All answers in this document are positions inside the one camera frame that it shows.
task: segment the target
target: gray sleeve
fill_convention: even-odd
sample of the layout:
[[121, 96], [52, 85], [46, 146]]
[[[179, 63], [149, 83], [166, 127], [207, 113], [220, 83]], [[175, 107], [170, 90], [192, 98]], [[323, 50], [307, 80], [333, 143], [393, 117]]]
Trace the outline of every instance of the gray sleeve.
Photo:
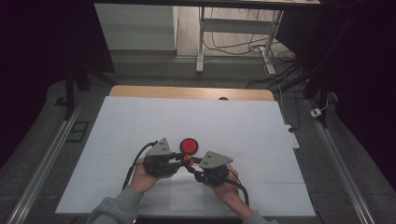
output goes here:
[[133, 223], [143, 194], [127, 186], [115, 199], [105, 198], [93, 209], [87, 223]]
[[255, 211], [253, 215], [248, 217], [243, 224], [278, 224], [277, 221], [267, 221], [262, 216], [260, 216], [259, 212]]

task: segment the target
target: hand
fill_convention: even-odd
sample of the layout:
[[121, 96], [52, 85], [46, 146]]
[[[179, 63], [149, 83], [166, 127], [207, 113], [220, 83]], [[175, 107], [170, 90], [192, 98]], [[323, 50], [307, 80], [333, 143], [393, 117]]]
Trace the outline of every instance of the hand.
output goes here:
[[[227, 178], [232, 181], [238, 181], [238, 172], [231, 166], [231, 164], [227, 164], [227, 168], [230, 170]], [[234, 185], [224, 183], [218, 185], [217, 187], [209, 186], [216, 194], [216, 196], [225, 203], [228, 207], [233, 210], [236, 215], [242, 220], [245, 221], [253, 214], [253, 211], [244, 203], [244, 201], [239, 198], [238, 188]]]
[[131, 181], [131, 187], [137, 192], [144, 194], [146, 191], [151, 189], [157, 181], [163, 178], [168, 178], [171, 175], [154, 177], [146, 173], [145, 167], [143, 166], [143, 158], [137, 160], [136, 166], [134, 167], [134, 175]]
[[[231, 164], [227, 164], [227, 168], [230, 170], [227, 178], [231, 179], [234, 182], [238, 182], [238, 172], [231, 166]], [[238, 188], [231, 184], [221, 184], [217, 187], [209, 186], [216, 194], [216, 196], [223, 202], [226, 203], [230, 200], [235, 200], [239, 198]]]

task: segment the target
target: white table surface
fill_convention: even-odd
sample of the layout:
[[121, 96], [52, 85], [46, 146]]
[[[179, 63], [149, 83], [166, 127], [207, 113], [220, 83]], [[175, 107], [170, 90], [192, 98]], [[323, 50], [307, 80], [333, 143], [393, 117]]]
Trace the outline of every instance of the white table surface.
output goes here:
[[[250, 207], [262, 216], [315, 215], [277, 102], [111, 96], [56, 213], [89, 214], [105, 197], [117, 196], [137, 152], [163, 137], [175, 152], [192, 137], [199, 143], [196, 157], [208, 150], [232, 157]], [[149, 217], [234, 216], [184, 168], [146, 192], [139, 211]]]

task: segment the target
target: red button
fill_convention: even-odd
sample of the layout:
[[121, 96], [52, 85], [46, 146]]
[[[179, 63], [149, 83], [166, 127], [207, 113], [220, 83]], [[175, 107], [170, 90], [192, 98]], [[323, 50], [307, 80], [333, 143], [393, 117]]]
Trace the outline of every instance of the red button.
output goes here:
[[198, 143], [193, 138], [186, 138], [181, 141], [180, 150], [188, 155], [193, 155], [198, 151]]

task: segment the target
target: person's arm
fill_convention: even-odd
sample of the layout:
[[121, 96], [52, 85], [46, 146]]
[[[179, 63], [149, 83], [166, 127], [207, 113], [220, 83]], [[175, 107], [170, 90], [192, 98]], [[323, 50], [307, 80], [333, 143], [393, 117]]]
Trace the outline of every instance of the person's arm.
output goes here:
[[[140, 158], [137, 164], [143, 163]], [[87, 223], [133, 223], [137, 218], [137, 206], [143, 198], [143, 194], [154, 184], [165, 177], [155, 178], [148, 175], [143, 165], [136, 165], [131, 185], [127, 186], [116, 198], [105, 198], [93, 209]]]
[[[228, 178], [232, 181], [237, 181], [238, 172], [227, 164], [228, 169], [231, 171]], [[239, 197], [238, 188], [231, 184], [221, 184], [217, 187], [209, 186], [216, 194], [216, 196], [225, 203], [233, 212], [244, 222], [244, 224], [277, 224], [276, 221], [267, 221], [256, 211], [253, 212], [244, 201]]]

